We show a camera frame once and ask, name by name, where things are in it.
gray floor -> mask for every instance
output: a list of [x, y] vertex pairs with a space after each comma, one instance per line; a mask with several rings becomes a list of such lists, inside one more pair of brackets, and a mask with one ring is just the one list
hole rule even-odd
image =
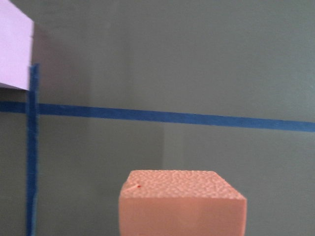
[[[40, 102], [315, 122], [315, 4], [14, 0]], [[0, 100], [25, 92], [0, 89]], [[0, 113], [0, 235], [25, 234], [25, 115]], [[218, 172], [246, 236], [315, 235], [315, 133], [41, 116], [38, 236], [118, 236], [132, 169]]]

pink block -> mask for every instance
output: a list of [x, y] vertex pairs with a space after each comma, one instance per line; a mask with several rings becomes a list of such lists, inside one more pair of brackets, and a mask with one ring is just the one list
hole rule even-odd
[[29, 89], [33, 21], [0, 0], [0, 87]]
[[247, 200], [212, 171], [132, 171], [119, 196], [121, 236], [243, 236]]

textured top surface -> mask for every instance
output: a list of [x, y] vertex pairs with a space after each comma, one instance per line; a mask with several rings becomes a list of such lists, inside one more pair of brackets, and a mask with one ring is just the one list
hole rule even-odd
[[213, 171], [131, 171], [121, 198], [225, 198], [244, 197]]

foam block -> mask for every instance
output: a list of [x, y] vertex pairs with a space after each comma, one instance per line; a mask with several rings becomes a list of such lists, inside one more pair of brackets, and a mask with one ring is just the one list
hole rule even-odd
[[0, 87], [29, 89], [33, 21], [0, 0]]
[[247, 200], [212, 171], [132, 171], [119, 196], [121, 236], [243, 236]]

orange block's front face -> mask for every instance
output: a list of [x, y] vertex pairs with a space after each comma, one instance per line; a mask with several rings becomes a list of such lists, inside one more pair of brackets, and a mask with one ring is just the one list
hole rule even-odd
[[[183, 188], [192, 183], [205, 186], [195, 193]], [[152, 184], [159, 191], [149, 191]], [[119, 215], [121, 236], [243, 236], [246, 199], [214, 172], [133, 171]]]

